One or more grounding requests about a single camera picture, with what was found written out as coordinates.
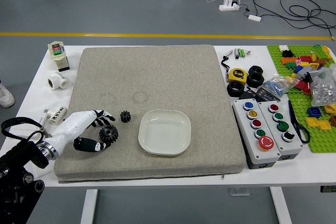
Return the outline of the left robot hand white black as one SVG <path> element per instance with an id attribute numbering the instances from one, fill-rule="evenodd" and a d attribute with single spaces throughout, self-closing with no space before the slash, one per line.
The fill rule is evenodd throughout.
<path id="1" fill-rule="evenodd" d="M 52 133 L 51 137 L 45 138 L 60 156 L 67 144 L 79 137 L 89 126 L 96 127 L 110 125 L 115 118 L 104 110 L 89 110 L 74 112 L 63 121 Z"/>

